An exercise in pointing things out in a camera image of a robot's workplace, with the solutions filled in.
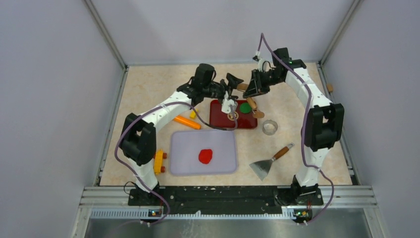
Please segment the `small yellow block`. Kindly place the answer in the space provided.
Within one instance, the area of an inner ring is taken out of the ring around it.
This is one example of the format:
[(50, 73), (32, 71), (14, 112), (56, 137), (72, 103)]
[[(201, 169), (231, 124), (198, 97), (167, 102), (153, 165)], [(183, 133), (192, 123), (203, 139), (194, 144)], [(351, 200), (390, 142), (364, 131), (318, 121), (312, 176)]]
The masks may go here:
[(197, 118), (197, 112), (195, 110), (192, 110), (190, 112), (189, 118), (190, 119), (196, 119)]

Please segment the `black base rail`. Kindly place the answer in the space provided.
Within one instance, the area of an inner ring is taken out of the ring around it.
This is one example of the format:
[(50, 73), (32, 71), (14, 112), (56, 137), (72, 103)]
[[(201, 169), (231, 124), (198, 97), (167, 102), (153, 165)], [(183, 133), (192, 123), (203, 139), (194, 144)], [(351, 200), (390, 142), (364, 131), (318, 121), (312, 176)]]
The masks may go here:
[(288, 186), (158, 186), (155, 193), (131, 189), (130, 206), (156, 206), (171, 215), (280, 214), (284, 206), (322, 206), (320, 190), (298, 196)]

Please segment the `orange plastic rolling pin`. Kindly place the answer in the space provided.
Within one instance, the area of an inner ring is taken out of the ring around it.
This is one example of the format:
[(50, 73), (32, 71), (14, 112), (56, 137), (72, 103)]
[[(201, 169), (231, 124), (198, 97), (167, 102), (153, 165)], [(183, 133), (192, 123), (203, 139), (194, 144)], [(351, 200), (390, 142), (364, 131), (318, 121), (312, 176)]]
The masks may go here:
[(190, 127), (192, 129), (196, 129), (196, 130), (200, 130), (201, 129), (201, 125), (195, 121), (192, 121), (190, 119), (187, 119), (183, 116), (176, 116), (173, 119), (175, 122), (180, 123), (182, 125), (185, 125), (187, 127)]

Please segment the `green round disc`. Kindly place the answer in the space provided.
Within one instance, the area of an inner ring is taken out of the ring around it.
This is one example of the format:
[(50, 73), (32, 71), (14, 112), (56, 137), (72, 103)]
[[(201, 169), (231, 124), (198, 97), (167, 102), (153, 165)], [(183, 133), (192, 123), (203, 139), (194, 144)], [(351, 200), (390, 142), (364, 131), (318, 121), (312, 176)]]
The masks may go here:
[(250, 106), (250, 104), (249, 103), (242, 103), (240, 106), (239, 106), (239, 111), (241, 112), (241, 113), (243, 113), (243, 114), (249, 114), (249, 113), (251, 113), (252, 112), (252, 107)]

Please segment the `red dough lump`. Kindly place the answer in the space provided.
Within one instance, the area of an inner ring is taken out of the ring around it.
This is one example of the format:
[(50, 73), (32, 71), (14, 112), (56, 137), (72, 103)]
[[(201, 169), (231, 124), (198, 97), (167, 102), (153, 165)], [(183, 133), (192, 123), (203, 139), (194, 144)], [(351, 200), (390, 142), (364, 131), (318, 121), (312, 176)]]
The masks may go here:
[(202, 164), (207, 165), (211, 162), (212, 156), (213, 156), (213, 151), (211, 149), (203, 149), (199, 152), (198, 160)]

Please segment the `yellow toy car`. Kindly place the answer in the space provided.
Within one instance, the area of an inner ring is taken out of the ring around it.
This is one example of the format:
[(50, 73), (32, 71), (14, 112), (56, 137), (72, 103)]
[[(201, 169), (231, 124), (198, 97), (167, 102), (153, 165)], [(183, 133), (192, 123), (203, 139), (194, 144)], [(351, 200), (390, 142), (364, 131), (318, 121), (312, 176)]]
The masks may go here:
[(166, 171), (164, 166), (164, 161), (167, 159), (168, 155), (163, 150), (157, 150), (154, 155), (154, 173), (155, 175), (162, 174)]

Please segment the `wooden dough roller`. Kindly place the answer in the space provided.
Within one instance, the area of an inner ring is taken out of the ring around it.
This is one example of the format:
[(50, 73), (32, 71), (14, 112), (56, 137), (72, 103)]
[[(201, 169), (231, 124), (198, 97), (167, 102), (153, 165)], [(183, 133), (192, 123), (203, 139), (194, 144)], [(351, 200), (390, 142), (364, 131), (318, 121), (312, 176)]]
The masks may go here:
[[(238, 84), (236, 89), (238, 91), (245, 92), (246, 89), (248, 88), (248, 86), (249, 86), (248, 84), (240, 83), (240, 84)], [(252, 109), (252, 113), (253, 113), (254, 118), (262, 119), (262, 118), (265, 117), (265, 114), (258, 109), (258, 106), (257, 106), (256, 102), (254, 101), (254, 99), (252, 97), (246, 98), (246, 101), (248, 102), (248, 104), (250, 105), (250, 107)]]

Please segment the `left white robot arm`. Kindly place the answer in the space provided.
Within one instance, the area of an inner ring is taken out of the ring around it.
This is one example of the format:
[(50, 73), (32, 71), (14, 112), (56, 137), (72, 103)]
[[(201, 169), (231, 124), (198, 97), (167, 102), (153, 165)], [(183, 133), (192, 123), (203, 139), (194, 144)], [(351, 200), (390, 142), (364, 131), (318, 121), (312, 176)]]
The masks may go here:
[(129, 159), (130, 162), (124, 163), (124, 166), (137, 179), (136, 186), (141, 189), (140, 199), (147, 205), (155, 204), (159, 197), (154, 172), (157, 133), (183, 112), (194, 110), (205, 98), (219, 100), (221, 111), (225, 114), (236, 109), (238, 98), (232, 92), (244, 81), (228, 73), (225, 79), (215, 82), (215, 76), (212, 65), (201, 63), (195, 74), (162, 103), (140, 115), (131, 113), (126, 117), (114, 155), (117, 156), (118, 150), (122, 150)]

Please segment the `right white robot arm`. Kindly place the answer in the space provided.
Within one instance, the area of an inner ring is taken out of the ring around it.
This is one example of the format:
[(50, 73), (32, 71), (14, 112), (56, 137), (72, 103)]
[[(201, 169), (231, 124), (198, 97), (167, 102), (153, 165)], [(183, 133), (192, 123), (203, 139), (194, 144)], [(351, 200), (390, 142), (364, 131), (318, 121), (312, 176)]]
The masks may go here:
[(251, 80), (243, 98), (267, 94), (271, 86), (286, 83), (305, 107), (301, 129), (303, 166), (294, 175), (290, 197), (304, 204), (318, 188), (318, 176), (326, 155), (342, 135), (344, 107), (334, 104), (317, 87), (307, 66), (300, 59), (291, 59), (287, 48), (272, 52), (273, 67), (265, 69), (265, 60), (257, 51), (253, 60), (258, 68), (252, 70)]

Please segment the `lavender plastic tray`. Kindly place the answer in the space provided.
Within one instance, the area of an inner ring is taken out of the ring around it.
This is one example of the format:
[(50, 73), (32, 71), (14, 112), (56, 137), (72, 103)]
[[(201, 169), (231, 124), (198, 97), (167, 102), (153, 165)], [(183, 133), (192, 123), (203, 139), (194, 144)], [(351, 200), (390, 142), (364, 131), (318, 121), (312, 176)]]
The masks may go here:
[(234, 132), (213, 129), (173, 133), (169, 167), (174, 176), (234, 173), (238, 168)]

